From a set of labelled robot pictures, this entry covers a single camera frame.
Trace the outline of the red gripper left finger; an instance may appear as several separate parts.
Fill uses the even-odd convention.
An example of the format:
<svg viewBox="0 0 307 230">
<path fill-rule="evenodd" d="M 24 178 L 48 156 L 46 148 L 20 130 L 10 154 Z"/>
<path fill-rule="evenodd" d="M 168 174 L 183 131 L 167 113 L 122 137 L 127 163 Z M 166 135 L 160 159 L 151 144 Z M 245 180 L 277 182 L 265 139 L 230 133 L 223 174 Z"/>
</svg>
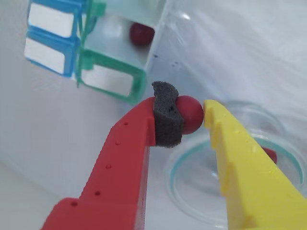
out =
<svg viewBox="0 0 307 230">
<path fill-rule="evenodd" d="M 57 203 L 45 230 L 142 230 L 149 152 L 182 139 L 177 89 L 155 81 L 154 96 L 125 114 L 110 130 L 79 198 Z"/>
</svg>

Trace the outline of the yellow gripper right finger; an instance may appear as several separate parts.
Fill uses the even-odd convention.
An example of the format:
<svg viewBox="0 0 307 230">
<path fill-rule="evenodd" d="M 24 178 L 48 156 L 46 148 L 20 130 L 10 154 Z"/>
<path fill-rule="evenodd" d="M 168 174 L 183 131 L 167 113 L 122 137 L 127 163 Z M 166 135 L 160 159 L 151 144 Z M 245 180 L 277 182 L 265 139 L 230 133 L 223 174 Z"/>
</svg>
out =
<svg viewBox="0 0 307 230">
<path fill-rule="evenodd" d="M 230 230 L 304 230 L 307 200 L 244 126 L 219 102 L 204 101 Z"/>
</svg>

